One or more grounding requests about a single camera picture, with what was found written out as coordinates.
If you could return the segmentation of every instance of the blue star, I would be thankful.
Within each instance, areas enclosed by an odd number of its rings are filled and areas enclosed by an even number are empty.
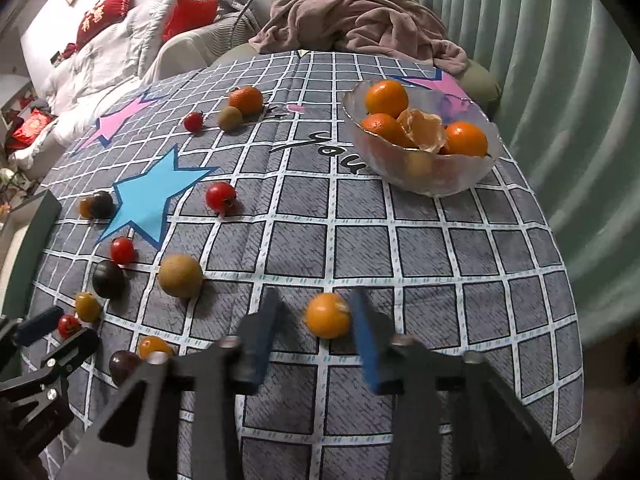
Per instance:
[[[174,146],[145,173],[115,182],[120,206],[97,243],[130,225],[159,250],[166,235],[169,201],[217,169],[178,168],[178,148]]]

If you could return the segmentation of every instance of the yellow cherry tomato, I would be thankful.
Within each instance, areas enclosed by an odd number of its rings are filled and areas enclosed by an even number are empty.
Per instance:
[[[152,352],[164,352],[169,355],[174,354],[174,350],[163,339],[160,339],[155,335],[143,337],[138,344],[138,353],[140,354],[140,357],[146,359]]]
[[[102,307],[90,292],[76,294],[76,314],[85,323],[93,323],[100,317]]]

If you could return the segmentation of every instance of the grid pattern tablecloth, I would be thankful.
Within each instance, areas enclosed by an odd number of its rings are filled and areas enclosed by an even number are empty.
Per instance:
[[[128,228],[118,233],[132,235],[139,261],[127,267],[126,297],[106,302],[102,348],[70,377],[76,417],[47,449],[52,473],[115,391],[112,352],[135,350],[148,334],[180,354],[205,348],[258,308],[266,286],[278,288],[287,315],[261,391],[237,398],[248,479],[384,478],[391,399],[366,390],[350,339],[328,344],[301,325],[313,295],[346,294],[354,286],[370,287],[398,331],[447,353],[486,352],[572,462],[582,405],[580,341],[565,268],[535,197],[508,155],[474,189],[439,200],[404,192],[364,168],[346,137],[338,92],[381,74],[430,76],[433,69],[291,52],[184,74],[137,90],[162,98],[106,147],[71,150],[50,172],[43,186],[63,209],[34,281],[31,315],[53,303],[71,312],[75,293],[91,290],[92,266],[108,257],[109,241],[95,244],[105,224],[79,218],[82,197],[140,174],[174,146],[182,167],[220,167],[172,199],[160,251]],[[213,127],[215,111],[230,88],[248,84],[280,107],[222,134]],[[286,104],[305,111],[287,112]],[[211,127],[203,136],[182,127],[192,110],[206,114]],[[316,132],[326,141],[294,146]],[[204,193],[215,180],[238,190],[236,215],[220,219],[207,209]],[[160,290],[156,273],[166,253],[199,258],[206,282],[197,300],[183,303]],[[54,334],[25,350],[25,370],[57,344]],[[188,478],[190,396],[183,407],[179,472]],[[449,426],[442,432],[447,462]]]

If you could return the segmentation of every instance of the tablecloth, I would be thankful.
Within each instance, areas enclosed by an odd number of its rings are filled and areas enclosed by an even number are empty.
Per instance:
[[[339,93],[369,75],[433,78],[432,67],[384,57],[289,52],[191,72],[141,88],[116,104],[146,105],[105,136],[97,124],[59,161],[43,186],[63,205],[34,280],[30,315],[51,304],[72,312],[92,290],[110,238],[106,221],[79,217],[96,190],[148,171],[163,157],[179,168],[219,167],[171,199],[156,250],[130,226],[138,249],[126,267],[126,296],[106,301],[100,351],[70,377],[74,421],[47,449],[52,473],[116,391],[108,360],[159,335],[180,354],[233,332],[275,286],[286,316],[260,392],[239,396],[238,431],[247,479],[382,479],[391,440],[392,399],[364,385],[350,337],[331,342],[302,325],[310,298],[366,286],[399,332],[430,348],[486,353],[571,464],[582,405],[582,359],[574,303],[554,238],[517,163],[508,155],[473,189],[433,199],[390,186],[353,152]],[[231,88],[253,85],[268,105],[260,120],[224,134],[216,111]],[[205,114],[200,136],[182,118]],[[241,208],[219,218],[204,202],[214,181],[236,187]],[[199,259],[205,282],[189,303],[156,280],[164,254]],[[56,334],[23,354],[33,369]],[[190,476],[193,399],[180,422],[179,473]],[[450,427],[443,478],[450,474]]]

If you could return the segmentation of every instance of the mint green curtain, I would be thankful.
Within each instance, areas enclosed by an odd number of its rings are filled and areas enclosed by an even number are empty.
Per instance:
[[[504,94],[495,122],[554,230],[580,335],[640,317],[640,68],[599,0],[424,0]]]

